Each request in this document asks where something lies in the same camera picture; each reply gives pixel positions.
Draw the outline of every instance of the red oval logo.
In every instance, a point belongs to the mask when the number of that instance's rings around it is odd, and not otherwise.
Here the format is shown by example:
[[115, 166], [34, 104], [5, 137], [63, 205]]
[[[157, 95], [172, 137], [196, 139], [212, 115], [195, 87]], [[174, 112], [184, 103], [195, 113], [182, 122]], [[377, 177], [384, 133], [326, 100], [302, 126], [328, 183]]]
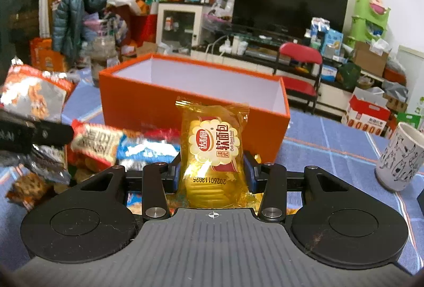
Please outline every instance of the red oval logo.
[[196, 143], [201, 151], [208, 151], [212, 145], [211, 134], [205, 129], [199, 129], [196, 134]]

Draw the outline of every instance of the white crosshair mark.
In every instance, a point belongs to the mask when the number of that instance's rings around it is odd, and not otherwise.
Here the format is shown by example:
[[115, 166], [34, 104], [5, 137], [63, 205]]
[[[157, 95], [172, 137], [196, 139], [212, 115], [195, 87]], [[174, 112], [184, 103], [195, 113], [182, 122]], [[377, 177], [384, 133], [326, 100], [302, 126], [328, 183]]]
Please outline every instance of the white crosshair mark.
[[211, 217], [212, 219], [215, 219], [216, 217], [219, 217], [221, 214], [218, 214], [217, 212], [212, 212], [209, 213], [208, 216]]

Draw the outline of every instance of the blue tablecloth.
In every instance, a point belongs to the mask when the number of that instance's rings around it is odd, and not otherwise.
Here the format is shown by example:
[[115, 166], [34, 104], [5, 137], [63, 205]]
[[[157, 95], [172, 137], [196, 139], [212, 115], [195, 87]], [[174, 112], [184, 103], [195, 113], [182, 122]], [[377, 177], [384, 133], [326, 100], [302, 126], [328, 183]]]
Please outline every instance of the blue tablecloth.
[[[62, 120], [103, 123], [100, 92], [91, 84], [90, 72], [83, 71], [82, 81], [69, 99]], [[306, 165], [317, 165], [354, 185], [369, 195], [396, 209], [406, 220], [410, 234], [399, 259], [411, 273], [423, 267], [424, 216], [417, 196], [424, 189], [424, 173], [417, 174], [402, 192], [384, 190], [374, 177], [374, 167], [387, 140], [338, 122], [291, 110], [291, 121], [281, 145], [277, 163], [290, 171], [303, 171]], [[0, 178], [0, 193], [4, 195], [12, 178]], [[288, 207], [302, 206], [299, 193], [289, 193]], [[0, 201], [0, 262], [16, 269], [27, 262], [28, 255], [19, 235], [25, 211], [4, 199]]]

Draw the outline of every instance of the glass cabinet door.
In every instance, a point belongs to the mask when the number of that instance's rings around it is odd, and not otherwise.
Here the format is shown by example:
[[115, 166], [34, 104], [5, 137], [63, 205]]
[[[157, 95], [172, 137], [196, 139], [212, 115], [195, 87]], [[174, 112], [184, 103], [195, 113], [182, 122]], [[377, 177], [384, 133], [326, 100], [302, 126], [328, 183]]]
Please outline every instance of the glass cabinet door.
[[174, 53], [190, 55], [194, 28], [194, 12], [164, 11], [162, 42]]

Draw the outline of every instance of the metal screw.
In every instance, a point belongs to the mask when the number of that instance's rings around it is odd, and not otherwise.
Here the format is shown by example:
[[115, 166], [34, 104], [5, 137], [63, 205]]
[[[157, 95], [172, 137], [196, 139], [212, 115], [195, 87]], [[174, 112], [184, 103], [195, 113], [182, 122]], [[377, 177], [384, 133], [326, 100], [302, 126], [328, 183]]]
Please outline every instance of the metal screw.
[[166, 211], [161, 207], [151, 207], [146, 211], [148, 217], [158, 218], [166, 214]]
[[264, 217], [270, 218], [270, 219], [275, 219], [277, 217], [280, 217], [283, 215], [283, 211], [279, 208], [275, 208], [275, 207], [268, 207], [265, 208], [262, 211], [262, 215]]

